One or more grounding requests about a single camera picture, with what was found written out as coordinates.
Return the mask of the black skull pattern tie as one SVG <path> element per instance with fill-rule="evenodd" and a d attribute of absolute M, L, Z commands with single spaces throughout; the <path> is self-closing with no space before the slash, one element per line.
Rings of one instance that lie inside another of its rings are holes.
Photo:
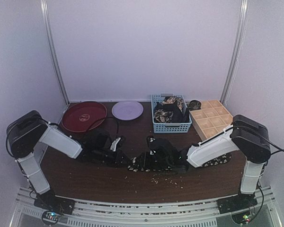
<path fill-rule="evenodd" d="M 171 172 L 173 174 L 185 174 L 190 164 L 182 155 L 159 157 L 158 154 L 143 152 L 129 162 L 127 169 L 133 172 Z"/>

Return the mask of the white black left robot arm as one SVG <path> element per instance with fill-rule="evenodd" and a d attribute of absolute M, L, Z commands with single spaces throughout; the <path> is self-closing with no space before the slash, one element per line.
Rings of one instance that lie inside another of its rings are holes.
<path fill-rule="evenodd" d="M 121 150 L 124 142 L 125 137 L 116 135 L 113 139 L 106 130 L 95 128 L 94 123 L 80 139 L 75 139 L 62 132 L 56 123 L 46 121 L 38 111 L 33 110 L 7 127 L 5 146 L 35 192 L 41 195 L 40 202 L 48 210 L 54 210 L 59 205 L 58 198 L 49 192 L 51 186 L 34 156 L 38 143 L 83 163 L 100 162 L 118 168 L 126 167 L 130 162 Z"/>

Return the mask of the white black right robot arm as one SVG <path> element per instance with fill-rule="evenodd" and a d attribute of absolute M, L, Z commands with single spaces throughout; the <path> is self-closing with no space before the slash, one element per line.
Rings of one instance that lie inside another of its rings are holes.
<path fill-rule="evenodd" d="M 251 202 L 263 166 L 271 157 L 267 127 L 240 114 L 221 132 L 181 151 L 167 139 L 153 137 L 148 138 L 148 148 L 150 151 L 143 155 L 143 168 L 178 171 L 185 171 L 188 166 L 199 168 L 223 155 L 241 151 L 246 163 L 240 193 L 233 198 L 233 205 L 238 209 Z"/>

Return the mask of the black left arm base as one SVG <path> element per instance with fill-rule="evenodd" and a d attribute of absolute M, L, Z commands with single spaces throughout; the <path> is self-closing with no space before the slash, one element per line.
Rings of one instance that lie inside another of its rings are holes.
<path fill-rule="evenodd" d="M 75 206 L 75 201 L 72 199 L 66 199 L 56 196 L 41 197 L 34 201 L 34 206 L 54 211 L 58 214 L 71 215 Z"/>

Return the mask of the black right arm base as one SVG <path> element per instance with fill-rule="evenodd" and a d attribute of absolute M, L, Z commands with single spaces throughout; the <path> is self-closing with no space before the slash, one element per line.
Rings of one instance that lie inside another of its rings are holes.
<path fill-rule="evenodd" d="M 257 205 L 255 194 L 237 194 L 222 199 L 218 199 L 217 206 L 220 214 L 247 209 Z"/>

